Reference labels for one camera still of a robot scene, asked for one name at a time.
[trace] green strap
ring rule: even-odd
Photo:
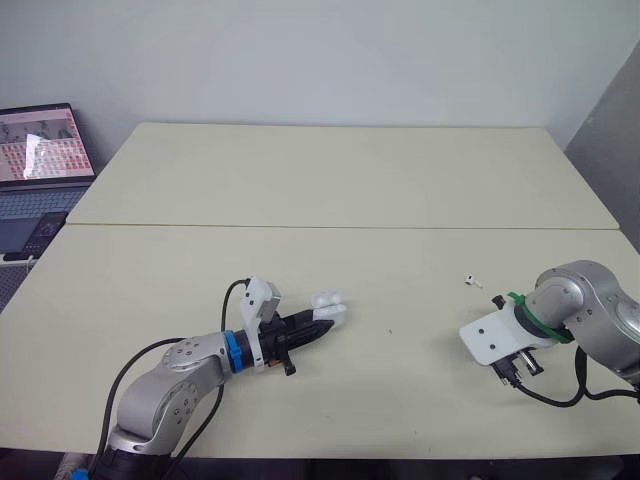
[[[516,305],[519,305],[522,307],[522,311],[527,317],[527,320],[529,320],[537,328],[539,328],[544,333],[546,333],[549,337],[555,338],[560,343],[570,343],[573,341],[573,335],[571,335],[570,331],[565,330],[566,333],[563,335],[558,330],[554,330],[553,328],[547,327],[544,323],[538,320],[536,316],[533,313],[531,313],[531,310],[529,310],[529,307],[527,307],[527,303],[525,302],[527,297],[525,295],[518,295],[517,293],[514,293],[514,292],[509,292],[507,295],[513,298]]]

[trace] laptop keyboard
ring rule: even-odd
[[[70,212],[84,190],[0,195],[0,219],[38,218],[47,212]]]

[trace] beige table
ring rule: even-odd
[[[617,228],[542,129],[152,123],[68,222]]]
[[[640,296],[638,255],[615,231],[67,226],[0,318],[0,446],[93,451],[124,362],[158,339],[216,330],[227,284],[257,274],[283,293],[283,314],[334,287],[346,294],[348,319],[294,352],[296,375],[274,368],[232,379],[191,455],[637,453],[634,401],[548,407],[504,387],[457,335],[493,310],[495,294],[528,292],[546,268],[580,258],[609,266]],[[465,285],[467,273],[484,288]],[[237,329],[236,302],[228,326]],[[573,395],[574,351],[540,352],[546,372],[527,385]],[[589,377],[594,391],[625,387],[592,362]]]

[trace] white wall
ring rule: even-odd
[[[69,101],[100,161],[141,120],[544,126],[564,147],[638,0],[1,0],[0,107]]]

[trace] laptop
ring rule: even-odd
[[[0,110],[0,252],[19,252],[40,217],[69,212],[95,169],[68,103]]]

